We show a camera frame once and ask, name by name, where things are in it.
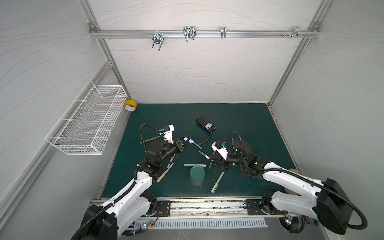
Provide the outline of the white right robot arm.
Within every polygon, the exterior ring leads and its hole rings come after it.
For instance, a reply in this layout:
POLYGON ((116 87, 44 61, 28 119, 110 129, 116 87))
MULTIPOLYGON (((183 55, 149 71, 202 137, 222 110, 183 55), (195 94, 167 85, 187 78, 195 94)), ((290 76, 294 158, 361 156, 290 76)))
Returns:
POLYGON ((287 170, 253 153, 251 146, 241 137, 233 141, 232 132, 225 142, 213 142, 214 155, 209 160, 224 172, 230 165, 238 166, 250 178, 259 178, 280 185, 292 194, 268 190, 259 207, 266 215, 274 211, 291 212, 317 220, 331 232, 344 235, 347 229, 364 230, 368 220, 351 202, 339 183, 305 177, 287 170))

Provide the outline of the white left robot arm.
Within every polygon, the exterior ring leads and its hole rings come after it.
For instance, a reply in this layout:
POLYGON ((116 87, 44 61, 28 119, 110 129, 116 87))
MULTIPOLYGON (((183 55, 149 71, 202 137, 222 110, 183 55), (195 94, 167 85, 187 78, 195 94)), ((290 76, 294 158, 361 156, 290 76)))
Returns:
POLYGON ((161 139, 149 147, 142 143, 146 155, 135 168, 132 180, 103 204, 87 209, 73 240, 117 240, 138 218, 155 212, 157 198, 148 190, 161 179, 164 163, 185 150, 191 135, 174 138, 173 125, 163 131, 150 129, 161 139))

